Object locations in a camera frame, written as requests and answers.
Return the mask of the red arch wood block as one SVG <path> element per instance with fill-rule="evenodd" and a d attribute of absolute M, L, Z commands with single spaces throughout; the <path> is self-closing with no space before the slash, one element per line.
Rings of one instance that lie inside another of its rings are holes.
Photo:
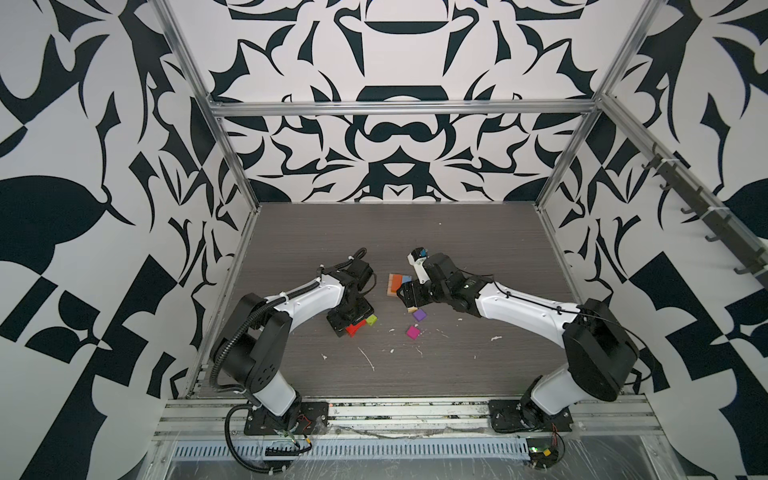
<path fill-rule="evenodd" d="M 358 331 L 359 331 L 359 330 L 360 330 L 362 327 L 364 327 L 364 326 L 366 326 L 366 325 L 367 325 L 367 321 L 366 321 L 366 320 L 361 320 L 360 322 L 358 322 L 358 323 L 356 323 L 356 324 L 354 324 L 354 325 L 349 325 L 349 326 L 347 326 L 347 327 L 345 328 L 345 332 L 347 333 L 347 335 L 348 335 L 349 337 L 354 337 L 354 336 L 357 334 L 357 332 L 358 332 Z"/>

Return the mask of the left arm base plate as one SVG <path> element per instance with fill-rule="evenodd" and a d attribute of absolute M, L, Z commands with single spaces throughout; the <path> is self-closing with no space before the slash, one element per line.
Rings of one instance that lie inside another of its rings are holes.
<path fill-rule="evenodd" d="M 327 402 L 297 401 L 278 416 L 265 407 L 254 408 L 246 418 L 246 436 L 309 435 L 328 425 Z"/>

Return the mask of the orange wood block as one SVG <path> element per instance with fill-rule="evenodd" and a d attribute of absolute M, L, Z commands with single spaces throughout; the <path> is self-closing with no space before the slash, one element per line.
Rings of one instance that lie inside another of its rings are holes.
<path fill-rule="evenodd" d="M 390 274 L 388 281 L 388 288 L 391 291 L 397 291 L 403 282 L 403 276 L 401 274 Z"/>

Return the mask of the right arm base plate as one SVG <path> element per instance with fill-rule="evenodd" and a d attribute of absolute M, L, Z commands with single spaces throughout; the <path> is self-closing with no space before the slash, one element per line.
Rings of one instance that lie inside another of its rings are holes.
<path fill-rule="evenodd" d="M 523 404 L 520 400 L 490 400 L 488 412 L 491 429 L 502 434 L 570 432 L 573 423 L 568 408 L 552 416 L 539 411 L 532 401 Z"/>

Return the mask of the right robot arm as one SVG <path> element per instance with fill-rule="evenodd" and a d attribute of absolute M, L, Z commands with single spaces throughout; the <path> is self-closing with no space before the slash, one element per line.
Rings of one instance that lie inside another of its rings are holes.
<path fill-rule="evenodd" d="M 519 400 L 519 430 L 541 429 L 583 400 L 615 401 L 640 359 L 632 334 L 602 301 L 576 304 L 523 293 L 421 247 L 407 260 L 416 278 L 397 290 L 406 307 L 446 304 L 462 314 L 521 328 L 564 351 L 566 363 L 535 379 Z"/>

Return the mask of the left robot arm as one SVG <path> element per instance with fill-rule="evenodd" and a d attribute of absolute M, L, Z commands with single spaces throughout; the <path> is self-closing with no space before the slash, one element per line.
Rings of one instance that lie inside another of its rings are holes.
<path fill-rule="evenodd" d="M 280 372 L 290 334 L 324 314 L 342 337 L 374 315 L 366 285 L 376 274 L 366 254 L 362 247 L 339 264 L 321 266 L 312 280 L 293 290 L 243 296 L 210 349 L 210 388 L 239 394 L 286 425 L 294 422 L 301 396 Z"/>

